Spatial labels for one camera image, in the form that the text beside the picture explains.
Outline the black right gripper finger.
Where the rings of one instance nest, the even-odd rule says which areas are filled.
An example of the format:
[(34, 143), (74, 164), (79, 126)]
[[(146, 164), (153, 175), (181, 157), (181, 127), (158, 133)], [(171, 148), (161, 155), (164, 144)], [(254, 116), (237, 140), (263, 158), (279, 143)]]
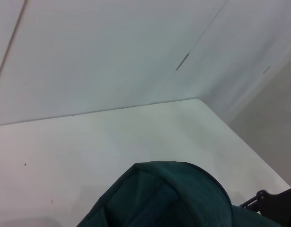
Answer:
[(291, 227), (291, 188), (279, 194), (260, 190), (240, 207), (260, 213), (283, 227)]

